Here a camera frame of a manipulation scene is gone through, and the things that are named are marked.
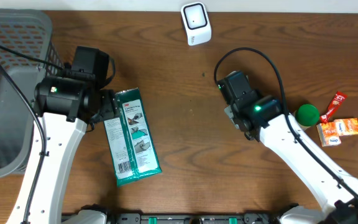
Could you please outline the red Nescafe coffee stick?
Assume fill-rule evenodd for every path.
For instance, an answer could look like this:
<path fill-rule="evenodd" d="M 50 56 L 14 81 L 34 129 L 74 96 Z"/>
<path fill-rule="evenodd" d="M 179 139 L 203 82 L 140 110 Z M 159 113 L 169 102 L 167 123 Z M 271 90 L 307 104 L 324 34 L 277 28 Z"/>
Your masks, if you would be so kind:
<path fill-rule="evenodd" d="M 337 91 L 334 98 L 331 100 L 328 108 L 327 108 L 327 112 L 325 112 L 325 114 L 321 115 L 319 117 L 319 120 L 322 123 L 327 123 L 331 117 L 334 115 L 334 113 L 337 111 L 337 109 L 342 105 L 342 103 L 345 101 L 345 99 L 347 98 L 347 95 L 344 94 L 341 91 Z"/>

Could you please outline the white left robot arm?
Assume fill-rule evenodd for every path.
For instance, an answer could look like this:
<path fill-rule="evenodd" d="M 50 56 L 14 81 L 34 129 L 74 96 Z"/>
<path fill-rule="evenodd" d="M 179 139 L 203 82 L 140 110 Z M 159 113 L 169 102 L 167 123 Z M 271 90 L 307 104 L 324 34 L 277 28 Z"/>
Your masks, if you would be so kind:
<path fill-rule="evenodd" d="M 105 75 L 48 76 L 35 87 L 35 121 L 24 179 L 8 223 L 61 223 L 76 150 L 88 125 L 104 119 Z"/>

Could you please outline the orange tissue packet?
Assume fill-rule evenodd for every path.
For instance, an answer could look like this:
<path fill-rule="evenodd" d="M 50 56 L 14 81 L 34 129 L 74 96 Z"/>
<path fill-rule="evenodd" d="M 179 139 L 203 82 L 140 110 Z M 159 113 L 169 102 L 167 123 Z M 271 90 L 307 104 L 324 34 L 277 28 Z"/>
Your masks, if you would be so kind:
<path fill-rule="evenodd" d="M 318 130 L 321 145 L 323 147 L 338 146 L 341 144 L 341 140 L 334 122 L 320 123 L 316 127 Z"/>

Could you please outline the small orange box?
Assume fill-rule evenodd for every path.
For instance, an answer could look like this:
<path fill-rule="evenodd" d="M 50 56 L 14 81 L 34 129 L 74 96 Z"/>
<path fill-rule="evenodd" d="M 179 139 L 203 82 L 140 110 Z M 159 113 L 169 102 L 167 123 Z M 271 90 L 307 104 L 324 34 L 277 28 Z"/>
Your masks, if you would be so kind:
<path fill-rule="evenodd" d="M 358 134 L 357 118 L 335 119 L 334 123 L 337 133 L 340 136 L 353 136 Z"/>

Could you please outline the green 3M gloves package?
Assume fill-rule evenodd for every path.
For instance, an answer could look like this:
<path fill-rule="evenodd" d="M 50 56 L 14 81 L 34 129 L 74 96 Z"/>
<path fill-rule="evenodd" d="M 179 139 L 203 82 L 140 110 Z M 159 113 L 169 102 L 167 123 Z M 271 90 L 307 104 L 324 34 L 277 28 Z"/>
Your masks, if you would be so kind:
<path fill-rule="evenodd" d="M 111 152 L 117 186 L 162 172 L 140 90 L 116 94 L 120 115 L 103 121 Z"/>

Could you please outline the grey plastic mesh basket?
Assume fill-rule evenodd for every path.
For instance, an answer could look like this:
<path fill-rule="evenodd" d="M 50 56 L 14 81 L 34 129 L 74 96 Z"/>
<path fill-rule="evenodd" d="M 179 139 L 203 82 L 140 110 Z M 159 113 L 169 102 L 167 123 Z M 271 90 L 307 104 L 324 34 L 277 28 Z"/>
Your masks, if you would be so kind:
<path fill-rule="evenodd" d="M 41 11 L 0 9 L 0 64 L 34 102 L 36 84 L 57 72 L 62 61 L 52 42 L 52 22 Z M 0 178 L 25 171 L 33 118 L 0 72 Z"/>

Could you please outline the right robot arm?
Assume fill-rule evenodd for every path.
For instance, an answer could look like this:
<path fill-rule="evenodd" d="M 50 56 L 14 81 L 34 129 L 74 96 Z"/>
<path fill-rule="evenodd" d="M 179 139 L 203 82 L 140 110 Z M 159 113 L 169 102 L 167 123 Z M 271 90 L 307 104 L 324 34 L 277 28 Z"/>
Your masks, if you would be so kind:
<path fill-rule="evenodd" d="M 249 140 L 278 155 L 307 186 L 320 210 L 296 205 L 275 217 L 278 223 L 358 223 L 358 179 L 339 167 L 283 112 L 272 96 L 242 90 L 223 95 L 226 114 Z"/>

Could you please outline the green lid cream jar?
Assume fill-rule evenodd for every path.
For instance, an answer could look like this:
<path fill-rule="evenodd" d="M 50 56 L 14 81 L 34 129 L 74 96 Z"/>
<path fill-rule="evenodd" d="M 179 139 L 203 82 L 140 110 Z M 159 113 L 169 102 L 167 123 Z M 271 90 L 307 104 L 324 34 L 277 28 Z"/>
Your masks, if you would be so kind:
<path fill-rule="evenodd" d="M 293 115 L 302 130 L 306 130 L 316 125 L 316 123 L 319 121 L 319 111 L 311 104 L 301 105 L 293 113 Z"/>

